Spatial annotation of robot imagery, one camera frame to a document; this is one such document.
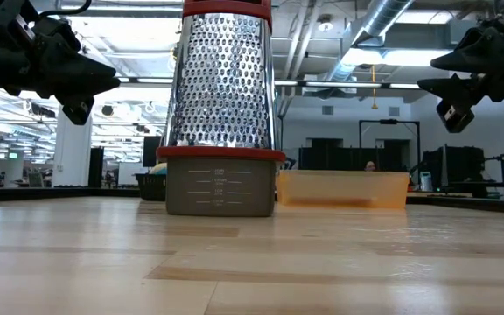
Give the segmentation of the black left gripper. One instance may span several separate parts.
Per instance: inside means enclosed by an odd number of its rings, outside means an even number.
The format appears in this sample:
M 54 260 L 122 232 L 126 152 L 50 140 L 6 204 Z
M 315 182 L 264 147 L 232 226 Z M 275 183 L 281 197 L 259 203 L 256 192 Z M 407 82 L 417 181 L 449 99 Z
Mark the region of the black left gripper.
M 30 0 L 0 0 L 0 89 L 57 97 L 74 125 L 85 125 L 94 95 L 118 88 L 116 70 L 67 43 L 67 22 L 37 12 Z

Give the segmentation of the white building column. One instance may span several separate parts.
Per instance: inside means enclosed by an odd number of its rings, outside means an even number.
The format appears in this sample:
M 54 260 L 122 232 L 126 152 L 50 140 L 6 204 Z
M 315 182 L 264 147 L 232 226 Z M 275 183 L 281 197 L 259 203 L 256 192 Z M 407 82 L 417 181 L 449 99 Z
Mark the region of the white building column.
M 75 125 L 61 109 L 57 116 L 52 185 L 86 186 L 91 151 L 92 118 Z

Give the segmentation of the long ceiling light bar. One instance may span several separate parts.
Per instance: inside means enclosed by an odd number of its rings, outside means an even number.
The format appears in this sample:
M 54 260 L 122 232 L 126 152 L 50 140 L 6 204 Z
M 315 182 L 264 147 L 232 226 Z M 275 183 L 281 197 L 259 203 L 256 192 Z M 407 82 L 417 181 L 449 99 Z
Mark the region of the long ceiling light bar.
M 173 78 L 163 78 L 163 77 L 118 77 L 118 80 L 124 84 L 158 84 L 158 85 L 170 85 L 173 82 Z
M 301 88 L 365 88 L 365 89 L 398 89 L 420 90 L 414 83 L 361 82 L 361 81 L 310 81 L 310 80 L 276 80 L 279 87 Z

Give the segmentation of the black upright panel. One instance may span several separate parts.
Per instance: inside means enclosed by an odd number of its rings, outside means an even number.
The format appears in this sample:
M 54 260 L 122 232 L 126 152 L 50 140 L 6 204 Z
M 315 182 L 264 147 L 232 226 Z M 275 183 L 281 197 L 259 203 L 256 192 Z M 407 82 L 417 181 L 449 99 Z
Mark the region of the black upright panel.
M 104 149 L 92 148 L 88 167 L 88 186 L 93 188 L 102 187 L 102 170 L 104 162 Z

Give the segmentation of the black monitor cluster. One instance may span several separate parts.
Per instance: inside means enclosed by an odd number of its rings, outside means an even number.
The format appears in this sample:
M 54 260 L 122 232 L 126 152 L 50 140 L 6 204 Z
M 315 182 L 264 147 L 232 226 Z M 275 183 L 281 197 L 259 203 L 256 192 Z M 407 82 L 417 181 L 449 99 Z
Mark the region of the black monitor cluster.
M 487 176 L 486 162 L 500 163 L 500 180 Z M 487 198 L 489 188 L 504 188 L 504 154 L 485 157 L 484 150 L 473 146 L 444 145 L 426 151 L 413 169 L 418 174 L 422 191 L 470 193 L 474 198 Z

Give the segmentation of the black mesh basket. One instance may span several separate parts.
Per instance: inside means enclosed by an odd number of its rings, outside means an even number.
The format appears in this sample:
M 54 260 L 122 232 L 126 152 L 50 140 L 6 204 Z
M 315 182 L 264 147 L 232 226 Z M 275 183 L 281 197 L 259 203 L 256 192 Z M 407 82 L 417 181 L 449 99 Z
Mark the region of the black mesh basket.
M 136 175 L 140 196 L 148 201 L 165 201 L 166 175 L 139 173 Z

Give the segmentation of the steel box grater red trim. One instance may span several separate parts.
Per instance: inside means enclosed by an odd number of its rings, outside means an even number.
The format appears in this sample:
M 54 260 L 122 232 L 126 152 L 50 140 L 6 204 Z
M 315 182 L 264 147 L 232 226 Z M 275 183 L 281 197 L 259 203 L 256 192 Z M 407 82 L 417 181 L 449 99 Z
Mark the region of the steel box grater red trim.
M 270 217 L 277 167 L 271 0 L 184 0 L 164 142 L 168 214 Z

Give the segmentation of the black cabinet row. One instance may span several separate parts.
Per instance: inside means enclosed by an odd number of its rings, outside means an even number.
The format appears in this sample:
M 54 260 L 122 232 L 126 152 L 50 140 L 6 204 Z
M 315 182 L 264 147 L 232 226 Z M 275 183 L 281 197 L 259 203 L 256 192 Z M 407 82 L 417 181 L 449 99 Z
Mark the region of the black cabinet row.
M 405 172 L 410 163 L 408 140 L 378 140 L 375 147 L 346 147 L 343 141 L 313 138 L 305 148 L 298 149 L 300 170 L 362 171 L 373 162 L 377 171 Z

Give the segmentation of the orange translucent plastic bin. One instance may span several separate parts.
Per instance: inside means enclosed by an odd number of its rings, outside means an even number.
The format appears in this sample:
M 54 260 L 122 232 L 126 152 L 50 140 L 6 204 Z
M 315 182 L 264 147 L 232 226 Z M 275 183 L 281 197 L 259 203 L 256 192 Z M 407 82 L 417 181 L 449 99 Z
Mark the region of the orange translucent plastic bin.
M 330 206 L 403 209 L 410 175 L 387 171 L 280 171 L 279 203 L 286 206 Z

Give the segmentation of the black stand frame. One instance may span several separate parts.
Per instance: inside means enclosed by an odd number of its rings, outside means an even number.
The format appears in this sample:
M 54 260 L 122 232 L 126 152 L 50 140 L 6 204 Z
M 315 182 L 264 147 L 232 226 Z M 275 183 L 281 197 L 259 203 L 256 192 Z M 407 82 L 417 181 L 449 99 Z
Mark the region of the black stand frame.
M 359 120 L 358 121 L 358 148 L 359 150 L 362 149 L 363 144 L 363 130 L 362 130 L 362 124 L 363 123 L 378 123 L 380 125 L 397 125 L 401 124 L 403 125 L 406 129 L 411 130 L 407 125 L 408 124 L 413 124 L 416 127 L 416 164 L 413 165 L 409 169 L 409 173 L 413 173 L 418 170 L 418 167 L 421 163 L 422 160 L 422 153 L 421 153 L 421 123 L 419 121 L 405 121 L 405 120 L 397 120 L 397 119 L 380 119 L 380 120 Z

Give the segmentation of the silver ventilation duct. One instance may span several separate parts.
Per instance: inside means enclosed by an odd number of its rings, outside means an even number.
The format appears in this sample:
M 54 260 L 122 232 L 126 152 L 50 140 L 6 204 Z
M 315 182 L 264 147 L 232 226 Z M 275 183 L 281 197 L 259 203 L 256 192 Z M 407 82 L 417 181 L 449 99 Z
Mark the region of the silver ventilation duct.
M 361 47 L 382 47 L 386 33 L 415 0 L 371 0 L 364 16 L 349 22 L 340 40 L 340 57 L 326 81 L 346 81 L 361 61 Z

